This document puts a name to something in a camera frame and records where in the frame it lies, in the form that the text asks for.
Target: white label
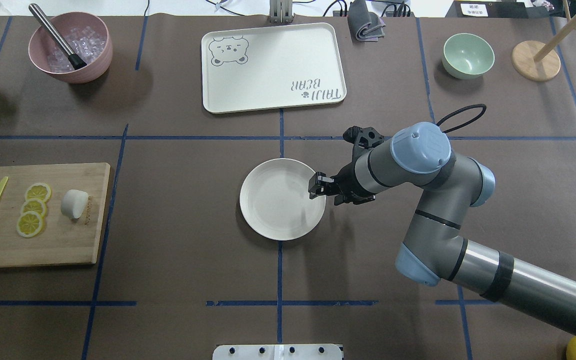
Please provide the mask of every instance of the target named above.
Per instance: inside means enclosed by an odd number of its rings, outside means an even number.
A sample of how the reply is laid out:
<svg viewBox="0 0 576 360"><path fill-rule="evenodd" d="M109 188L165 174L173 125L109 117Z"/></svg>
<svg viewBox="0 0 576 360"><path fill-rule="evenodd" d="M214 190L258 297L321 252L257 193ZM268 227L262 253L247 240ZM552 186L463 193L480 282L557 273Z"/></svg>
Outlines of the white label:
<svg viewBox="0 0 576 360"><path fill-rule="evenodd" d="M488 17L488 10L484 4L461 4L461 13L465 16Z"/></svg>

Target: pink bowl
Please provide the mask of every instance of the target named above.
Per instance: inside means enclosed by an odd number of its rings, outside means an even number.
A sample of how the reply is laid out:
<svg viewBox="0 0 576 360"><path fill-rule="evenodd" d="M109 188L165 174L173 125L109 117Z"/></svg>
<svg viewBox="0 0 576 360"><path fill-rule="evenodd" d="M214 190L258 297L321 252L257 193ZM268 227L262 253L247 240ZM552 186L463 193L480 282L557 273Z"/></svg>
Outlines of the pink bowl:
<svg viewBox="0 0 576 360"><path fill-rule="evenodd" d="M69 34L73 28L83 29L90 27L99 35L106 36L105 47L97 59L78 70L52 72L50 66L48 66L48 55L52 54L53 49L57 45L48 34L48 31L43 27L39 27L32 34L30 43L28 43L28 56L34 66L53 78L70 84L92 82L108 70L110 61L113 59L113 43L110 39L108 27L100 18L91 13L71 12L59 14L51 18L50 22L62 36Z"/></svg>

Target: white bracket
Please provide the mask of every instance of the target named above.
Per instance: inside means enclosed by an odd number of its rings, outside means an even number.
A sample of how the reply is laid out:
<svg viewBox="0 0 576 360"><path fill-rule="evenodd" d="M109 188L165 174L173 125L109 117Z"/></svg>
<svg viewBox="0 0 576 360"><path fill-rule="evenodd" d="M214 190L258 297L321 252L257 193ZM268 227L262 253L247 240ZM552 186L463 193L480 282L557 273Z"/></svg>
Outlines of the white bracket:
<svg viewBox="0 0 576 360"><path fill-rule="evenodd" d="M293 0L270 0L270 22L271 23L292 23Z"/></svg>
<svg viewBox="0 0 576 360"><path fill-rule="evenodd" d="M338 344L220 345L212 360L343 360Z"/></svg>

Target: gray cloth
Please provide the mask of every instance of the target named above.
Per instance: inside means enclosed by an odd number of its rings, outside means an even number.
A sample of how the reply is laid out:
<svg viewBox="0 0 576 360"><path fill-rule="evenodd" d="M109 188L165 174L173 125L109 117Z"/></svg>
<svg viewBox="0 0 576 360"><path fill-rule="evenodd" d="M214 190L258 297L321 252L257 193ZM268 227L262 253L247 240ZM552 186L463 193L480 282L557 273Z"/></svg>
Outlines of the gray cloth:
<svg viewBox="0 0 576 360"><path fill-rule="evenodd" d="M348 26L358 41L376 42L384 37L386 24L377 14L368 11L366 0L354 0L348 10Z"/></svg>

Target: round wooden base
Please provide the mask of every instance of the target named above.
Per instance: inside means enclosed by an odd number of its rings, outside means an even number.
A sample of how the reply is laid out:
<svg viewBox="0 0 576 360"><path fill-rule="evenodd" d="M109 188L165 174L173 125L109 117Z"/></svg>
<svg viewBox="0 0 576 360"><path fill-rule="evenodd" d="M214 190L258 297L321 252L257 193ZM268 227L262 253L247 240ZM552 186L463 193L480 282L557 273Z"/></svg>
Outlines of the round wooden base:
<svg viewBox="0 0 576 360"><path fill-rule="evenodd" d="M546 82L553 79L562 67L562 62L555 50L551 50L541 61L535 61L535 54L546 44L541 41L528 40L519 43L512 50L512 66L526 79L535 82Z"/></svg>

